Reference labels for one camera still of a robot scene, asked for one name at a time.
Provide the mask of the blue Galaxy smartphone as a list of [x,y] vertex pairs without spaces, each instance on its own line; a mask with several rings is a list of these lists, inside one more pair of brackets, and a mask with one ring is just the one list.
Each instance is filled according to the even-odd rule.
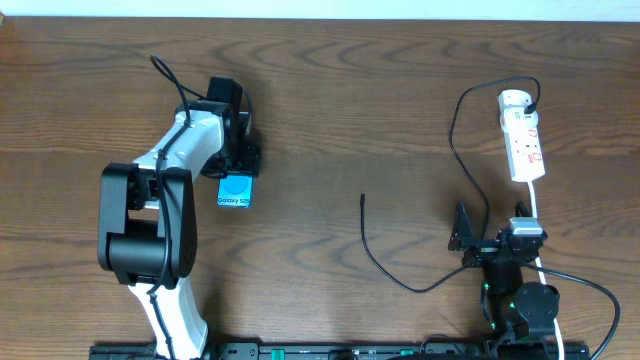
[[220,207],[248,208],[252,199],[253,178],[229,175],[219,181],[217,204]]

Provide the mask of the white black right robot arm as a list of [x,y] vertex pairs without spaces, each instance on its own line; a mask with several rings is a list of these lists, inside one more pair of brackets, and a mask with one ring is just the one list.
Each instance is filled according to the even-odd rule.
[[462,265],[483,274],[482,306],[500,339],[509,343],[539,340],[555,334],[559,292],[545,283],[523,280],[521,268],[535,262],[548,238],[522,202],[515,216],[493,239],[476,238],[466,209],[456,207],[450,251],[463,253]]

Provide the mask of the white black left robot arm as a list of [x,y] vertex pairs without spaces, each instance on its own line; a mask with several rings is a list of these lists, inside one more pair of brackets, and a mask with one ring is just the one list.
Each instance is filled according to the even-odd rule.
[[232,78],[211,78],[206,95],[184,101],[146,154],[110,163],[101,175],[97,259],[141,302],[156,336],[154,355],[199,359],[208,326],[189,275],[198,247],[193,184],[203,175],[251,181],[260,149],[249,94]]

